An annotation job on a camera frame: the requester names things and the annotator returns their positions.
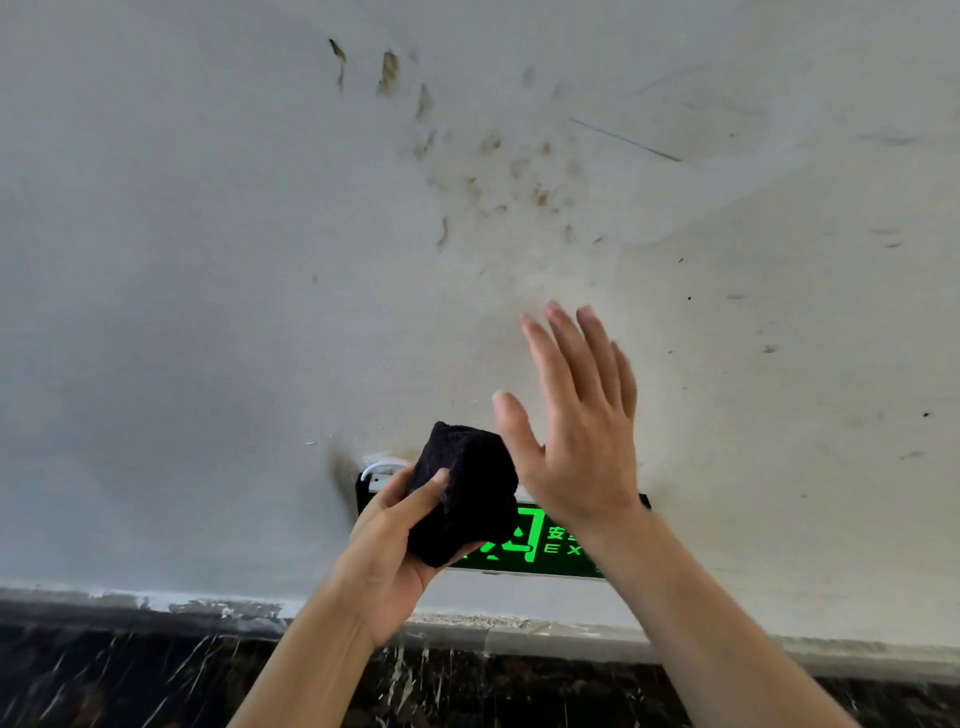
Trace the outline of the person's left hand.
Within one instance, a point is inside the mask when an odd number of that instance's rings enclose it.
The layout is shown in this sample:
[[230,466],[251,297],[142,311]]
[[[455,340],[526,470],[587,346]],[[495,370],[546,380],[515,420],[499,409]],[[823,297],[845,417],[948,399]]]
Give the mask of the person's left hand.
[[411,617],[438,574],[477,551],[484,542],[463,547],[441,567],[425,564],[408,549],[410,530],[397,521],[397,504],[408,495],[413,467],[405,467],[366,504],[348,545],[331,571],[336,594],[354,614],[365,641],[385,645]]

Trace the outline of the person's right hand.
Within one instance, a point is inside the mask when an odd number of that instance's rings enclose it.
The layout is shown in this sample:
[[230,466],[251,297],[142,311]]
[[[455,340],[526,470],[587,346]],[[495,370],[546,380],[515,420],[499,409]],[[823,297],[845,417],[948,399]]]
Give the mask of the person's right hand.
[[545,466],[533,482],[519,483],[588,551],[646,513],[638,486],[635,422],[621,408],[614,341],[598,315],[606,334],[600,346],[609,402],[594,405],[578,399],[546,312],[544,317],[546,323],[540,323],[525,314],[520,324],[545,405]]

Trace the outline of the black cleaning cloth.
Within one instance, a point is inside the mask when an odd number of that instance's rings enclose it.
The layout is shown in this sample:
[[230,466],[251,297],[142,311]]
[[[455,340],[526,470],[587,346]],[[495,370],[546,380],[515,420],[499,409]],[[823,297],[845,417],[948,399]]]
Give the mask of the black cleaning cloth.
[[408,550],[440,568],[474,542],[509,541],[518,518],[519,477],[502,438],[494,432],[437,421],[419,455],[407,493],[448,471],[439,504],[411,530]]

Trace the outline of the person's left forearm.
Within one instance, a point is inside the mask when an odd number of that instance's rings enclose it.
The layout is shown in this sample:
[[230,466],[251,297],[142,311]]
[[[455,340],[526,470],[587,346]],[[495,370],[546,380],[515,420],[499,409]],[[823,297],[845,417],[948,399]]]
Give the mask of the person's left forearm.
[[377,642],[363,581],[327,577],[226,728],[341,728]]

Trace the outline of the person's right forearm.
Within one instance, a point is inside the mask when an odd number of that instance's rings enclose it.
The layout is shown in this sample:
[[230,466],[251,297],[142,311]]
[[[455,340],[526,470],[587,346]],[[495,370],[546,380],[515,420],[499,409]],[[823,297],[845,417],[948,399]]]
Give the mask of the person's right forearm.
[[645,632],[695,728],[860,728],[637,504],[578,537]]

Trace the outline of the green lit exit sign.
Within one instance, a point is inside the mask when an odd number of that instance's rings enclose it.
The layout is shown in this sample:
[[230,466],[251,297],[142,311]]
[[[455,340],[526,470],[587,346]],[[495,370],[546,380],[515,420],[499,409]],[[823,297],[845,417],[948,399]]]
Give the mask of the green lit exit sign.
[[515,492],[517,519],[510,540],[484,542],[450,568],[478,573],[600,579],[582,541],[530,498]]

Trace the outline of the dark marble baseboard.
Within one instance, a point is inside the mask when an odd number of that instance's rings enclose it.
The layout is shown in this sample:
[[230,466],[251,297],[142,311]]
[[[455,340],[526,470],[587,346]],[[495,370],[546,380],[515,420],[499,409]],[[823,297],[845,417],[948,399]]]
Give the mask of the dark marble baseboard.
[[[0,728],[224,728],[289,622],[274,604],[0,588]],[[863,728],[960,728],[960,647],[777,637]],[[342,728],[691,728],[638,629],[416,614]]]

